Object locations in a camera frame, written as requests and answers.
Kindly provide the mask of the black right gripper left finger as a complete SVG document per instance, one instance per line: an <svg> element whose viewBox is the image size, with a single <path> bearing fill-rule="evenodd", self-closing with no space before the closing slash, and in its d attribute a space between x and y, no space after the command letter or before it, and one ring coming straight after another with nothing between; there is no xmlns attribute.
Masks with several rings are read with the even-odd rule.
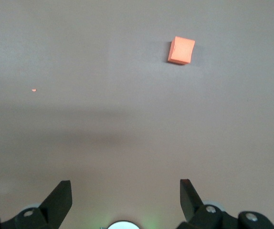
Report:
<svg viewBox="0 0 274 229"><path fill-rule="evenodd" d="M1 222L0 229L59 229L72 206L71 181L61 181L38 206Z"/></svg>

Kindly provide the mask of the orange foam block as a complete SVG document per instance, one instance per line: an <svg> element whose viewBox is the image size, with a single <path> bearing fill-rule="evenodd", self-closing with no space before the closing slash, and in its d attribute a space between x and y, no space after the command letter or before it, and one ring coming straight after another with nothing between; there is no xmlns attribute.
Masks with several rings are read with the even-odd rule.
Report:
<svg viewBox="0 0 274 229"><path fill-rule="evenodd" d="M191 63L195 41L176 36L170 46L168 62L180 65Z"/></svg>

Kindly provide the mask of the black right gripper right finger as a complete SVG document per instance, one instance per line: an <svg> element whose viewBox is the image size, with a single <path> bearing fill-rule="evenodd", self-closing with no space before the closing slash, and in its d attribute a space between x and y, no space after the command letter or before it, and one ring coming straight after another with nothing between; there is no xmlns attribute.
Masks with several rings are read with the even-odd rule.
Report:
<svg viewBox="0 0 274 229"><path fill-rule="evenodd" d="M261 213L242 211L235 218L213 204L204 204L189 179L180 180L180 205L186 220L176 229L274 229Z"/></svg>

